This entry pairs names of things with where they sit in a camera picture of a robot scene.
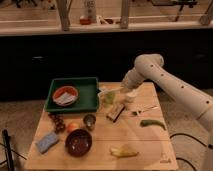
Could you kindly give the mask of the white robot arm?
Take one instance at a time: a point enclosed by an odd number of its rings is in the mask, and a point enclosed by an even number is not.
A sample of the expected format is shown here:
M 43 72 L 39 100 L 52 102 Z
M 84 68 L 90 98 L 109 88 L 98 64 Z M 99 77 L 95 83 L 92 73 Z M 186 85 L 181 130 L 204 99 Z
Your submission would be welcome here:
M 129 92 L 149 79 L 188 109 L 209 132 L 201 171 L 213 171 L 213 97 L 168 73 L 163 65 L 164 59 L 160 54 L 139 55 L 134 61 L 134 67 L 124 76 L 121 87 L 123 91 Z

